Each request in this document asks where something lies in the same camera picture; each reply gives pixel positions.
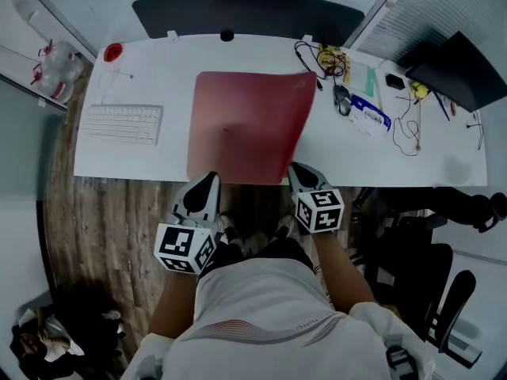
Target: black pants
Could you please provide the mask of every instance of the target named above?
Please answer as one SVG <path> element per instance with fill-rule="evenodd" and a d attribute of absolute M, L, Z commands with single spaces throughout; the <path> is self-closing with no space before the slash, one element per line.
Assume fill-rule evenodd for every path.
<path fill-rule="evenodd" d="M 290 237 L 276 239 L 275 241 L 270 242 L 257 255 L 252 256 L 252 258 L 259 257 L 272 259 L 293 259 L 301 262 L 302 264 L 305 264 L 311 271 L 314 269 L 310 258 L 304 252 L 303 248 L 301 248 L 301 245 L 297 242 L 296 239 L 292 239 Z M 200 273 L 200 279 L 217 268 L 223 268 L 224 266 L 229 266 L 230 264 L 243 262 L 246 259 L 249 258 L 243 256 L 242 251 L 238 245 L 234 243 L 227 245 L 223 242 L 220 242 L 216 248 L 215 253 L 213 253 L 213 256 L 210 259 L 208 265 Z"/>

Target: keyboard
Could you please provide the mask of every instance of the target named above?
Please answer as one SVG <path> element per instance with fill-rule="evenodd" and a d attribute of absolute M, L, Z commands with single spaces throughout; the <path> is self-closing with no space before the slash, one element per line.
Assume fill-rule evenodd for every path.
<path fill-rule="evenodd" d="M 83 110 L 79 130 L 92 139 L 157 145 L 161 105 L 102 104 Z"/>

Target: red mat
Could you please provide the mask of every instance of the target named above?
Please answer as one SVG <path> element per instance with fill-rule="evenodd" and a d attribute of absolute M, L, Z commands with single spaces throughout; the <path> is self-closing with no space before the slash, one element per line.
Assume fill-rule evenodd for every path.
<path fill-rule="evenodd" d="M 187 175 L 279 184 L 314 100 L 317 75 L 203 72 L 197 76 Z"/>

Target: wooden floor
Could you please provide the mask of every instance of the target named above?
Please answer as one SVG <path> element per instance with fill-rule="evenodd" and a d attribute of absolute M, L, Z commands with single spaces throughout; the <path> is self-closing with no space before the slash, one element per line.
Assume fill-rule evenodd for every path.
<path fill-rule="evenodd" d="M 127 336 L 127 360 L 147 334 L 166 271 L 153 257 L 157 225 L 163 222 L 179 183 L 74 177 L 78 122 L 91 68 L 76 82 L 76 94 L 56 143 L 44 205 L 51 269 L 58 288 L 76 283 L 103 287 L 119 304 Z M 338 233 L 347 243 L 352 188 L 343 188 L 347 210 Z M 224 185 L 221 210 L 238 231 L 271 234 L 291 206 L 288 187 Z"/>

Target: leg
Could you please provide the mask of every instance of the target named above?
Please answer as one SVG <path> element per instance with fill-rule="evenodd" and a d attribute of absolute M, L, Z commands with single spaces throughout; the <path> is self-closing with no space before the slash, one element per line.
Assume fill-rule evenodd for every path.
<path fill-rule="evenodd" d="M 217 268 L 223 268 L 245 260 L 242 252 L 243 242 L 234 228 L 232 219 L 226 215 L 220 215 L 219 228 L 223 232 L 223 235 L 220 238 L 215 253 L 213 253 L 210 261 L 200 273 L 199 279 L 202 279 L 209 272 Z"/>
<path fill-rule="evenodd" d="M 275 236 L 268 245 L 254 257 L 274 259 L 293 259 L 308 266 L 313 271 L 314 266 L 296 239 L 290 237 L 294 230 L 295 220 L 291 215 L 285 215 L 278 222 Z"/>

